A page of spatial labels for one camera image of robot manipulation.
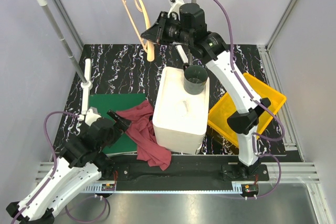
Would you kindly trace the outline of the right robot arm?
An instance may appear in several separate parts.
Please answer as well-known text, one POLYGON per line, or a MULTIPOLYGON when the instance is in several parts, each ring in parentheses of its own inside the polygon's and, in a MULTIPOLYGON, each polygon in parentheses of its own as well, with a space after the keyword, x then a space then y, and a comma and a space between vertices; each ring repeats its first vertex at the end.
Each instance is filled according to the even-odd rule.
POLYGON ((271 105, 261 98, 236 69, 223 38, 207 29, 205 13, 199 4, 187 3, 170 15, 161 11, 155 23, 141 33, 141 38, 159 45, 182 44, 199 59, 221 82, 230 95, 235 112, 227 119, 228 126, 238 137, 238 163, 232 177, 250 180, 257 174, 260 158, 256 154, 255 134, 259 117, 271 105))

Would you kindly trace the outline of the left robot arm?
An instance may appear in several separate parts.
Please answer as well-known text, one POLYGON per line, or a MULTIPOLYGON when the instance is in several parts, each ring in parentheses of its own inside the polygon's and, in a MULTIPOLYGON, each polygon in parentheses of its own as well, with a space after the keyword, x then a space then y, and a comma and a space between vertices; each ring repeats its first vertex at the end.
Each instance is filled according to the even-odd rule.
POLYGON ((53 223, 89 185, 117 177, 114 161, 103 149, 114 145, 131 121, 111 110, 107 114, 106 119, 95 108, 87 111, 82 117, 86 129, 54 155, 51 170, 28 196, 7 206, 12 223, 53 223))

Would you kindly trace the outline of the maroon tank top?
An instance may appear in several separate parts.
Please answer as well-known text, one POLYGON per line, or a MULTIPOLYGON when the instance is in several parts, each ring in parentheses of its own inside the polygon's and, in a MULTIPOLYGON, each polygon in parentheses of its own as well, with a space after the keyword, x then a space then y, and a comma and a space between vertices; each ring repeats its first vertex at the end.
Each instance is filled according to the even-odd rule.
POLYGON ((125 132, 137 144, 137 159, 150 167, 158 166, 162 171, 171 163, 171 151, 160 146, 155 137, 152 116, 154 109, 148 100, 128 110, 118 111, 117 115, 131 121, 125 132))

